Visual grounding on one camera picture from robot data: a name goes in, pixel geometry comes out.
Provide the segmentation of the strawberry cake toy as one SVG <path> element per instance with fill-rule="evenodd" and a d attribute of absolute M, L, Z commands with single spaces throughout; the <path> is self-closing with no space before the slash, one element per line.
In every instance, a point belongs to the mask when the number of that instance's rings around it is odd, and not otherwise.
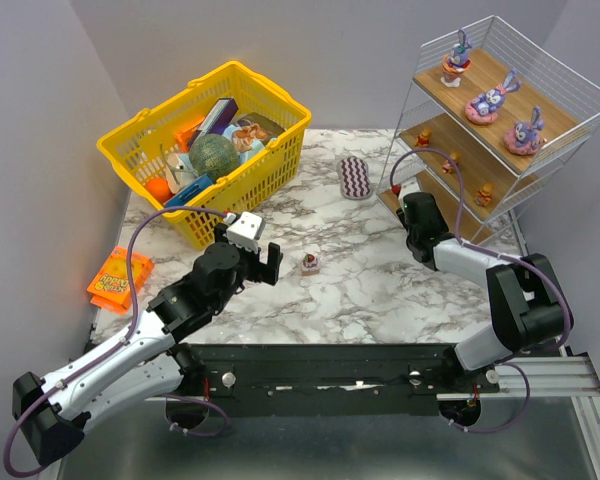
<path fill-rule="evenodd" d="M 301 261 L 301 274 L 303 276 L 314 275 L 320 272 L 319 258 L 310 253 L 306 253 Z"/>

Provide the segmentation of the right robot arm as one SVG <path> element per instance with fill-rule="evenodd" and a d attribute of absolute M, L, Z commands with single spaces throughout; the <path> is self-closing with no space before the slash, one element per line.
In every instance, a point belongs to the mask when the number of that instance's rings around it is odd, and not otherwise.
<path fill-rule="evenodd" d="M 430 193 L 405 195 L 397 215 L 416 261 L 433 271 L 460 276 L 488 294 L 491 323 L 445 351 L 447 377 L 460 377 L 552 339 L 568 338 L 572 314 L 546 256 L 511 256 L 453 235 Z"/>

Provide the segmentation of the purple bunny donut toy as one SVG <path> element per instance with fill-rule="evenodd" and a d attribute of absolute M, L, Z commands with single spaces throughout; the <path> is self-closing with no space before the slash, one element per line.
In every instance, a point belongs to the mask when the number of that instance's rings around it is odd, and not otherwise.
<path fill-rule="evenodd" d="M 529 121 L 516 121 L 503 138 L 506 149 L 518 156 L 536 154 L 547 142 L 541 135 L 544 121 L 541 119 L 541 108 L 534 106 Z"/>

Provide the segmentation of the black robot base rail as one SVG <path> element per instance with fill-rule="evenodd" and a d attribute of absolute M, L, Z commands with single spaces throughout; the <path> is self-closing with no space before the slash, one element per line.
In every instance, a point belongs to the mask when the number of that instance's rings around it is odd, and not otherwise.
<path fill-rule="evenodd" d="M 497 393 L 493 365 L 466 372 L 450 344 L 181 344 L 181 379 L 165 405 L 174 428 L 213 432 L 223 419 L 443 414 L 471 426 Z"/>

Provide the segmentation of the white wire wooden shelf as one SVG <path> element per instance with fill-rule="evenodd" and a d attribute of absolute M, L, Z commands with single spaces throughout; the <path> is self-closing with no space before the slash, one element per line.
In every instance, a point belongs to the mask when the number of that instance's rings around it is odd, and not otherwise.
<path fill-rule="evenodd" d="M 442 60 L 458 42 L 459 29 L 419 48 L 377 195 L 396 212 L 400 200 L 391 187 L 416 183 L 435 197 L 450 228 L 472 242 L 488 243 L 519 235 L 526 202 L 593 136 L 600 126 L 600 87 L 498 16 L 462 28 L 473 49 L 458 88 L 444 86 L 440 78 Z M 520 89 L 507 95 L 494 123 L 471 123 L 466 103 L 501 83 L 511 69 L 517 71 Z M 529 121 L 534 106 L 541 108 L 541 135 L 547 142 L 534 155 L 514 155 L 504 135 L 516 121 Z M 430 146 L 416 149 L 423 128 L 433 131 Z M 461 155 L 460 166 L 455 174 L 444 174 L 442 165 L 453 151 Z M 493 198 L 483 208 L 474 197 L 485 183 L 493 185 Z"/>

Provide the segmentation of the orange bear toy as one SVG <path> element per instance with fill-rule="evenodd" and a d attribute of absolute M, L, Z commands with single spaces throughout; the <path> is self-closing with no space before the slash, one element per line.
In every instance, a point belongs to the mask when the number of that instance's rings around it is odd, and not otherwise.
<path fill-rule="evenodd" d="M 442 165 L 442 172 L 444 174 L 455 174 L 460 166 L 461 155 L 453 151 L 449 154 L 449 158 L 446 159 Z"/>
<path fill-rule="evenodd" d="M 485 183 L 477 192 L 474 197 L 475 203 L 483 208 L 490 205 L 493 198 L 493 185 L 491 183 Z"/>
<path fill-rule="evenodd" d="M 416 136 L 414 147 L 416 149 L 428 148 L 430 146 L 431 137 L 433 131 L 429 128 L 423 128 L 421 132 Z"/>

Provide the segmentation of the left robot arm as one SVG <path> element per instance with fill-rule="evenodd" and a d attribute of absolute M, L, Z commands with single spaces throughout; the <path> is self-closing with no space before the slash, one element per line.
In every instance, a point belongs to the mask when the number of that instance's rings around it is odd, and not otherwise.
<path fill-rule="evenodd" d="M 107 341 L 42 377 L 21 375 L 13 384 L 13 415 L 38 464 L 47 467 L 81 443 L 96 417 L 91 402 L 107 387 L 209 324 L 245 283 L 275 285 L 282 258 L 275 243 L 262 262 L 258 251 L 216 242 Z"/>

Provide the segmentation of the small purple bunny toy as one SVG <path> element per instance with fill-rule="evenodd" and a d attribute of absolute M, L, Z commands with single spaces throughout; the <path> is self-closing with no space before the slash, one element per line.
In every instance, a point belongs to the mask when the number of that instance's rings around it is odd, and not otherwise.
<path fill-rule="evenodd" d="M 458 42 L 442 60 L 441 83 L 448 88 L 458 88 L 461 77 L 471 64 L 470 53 L 473 49 L 465 29 L 458 30 Z"/>

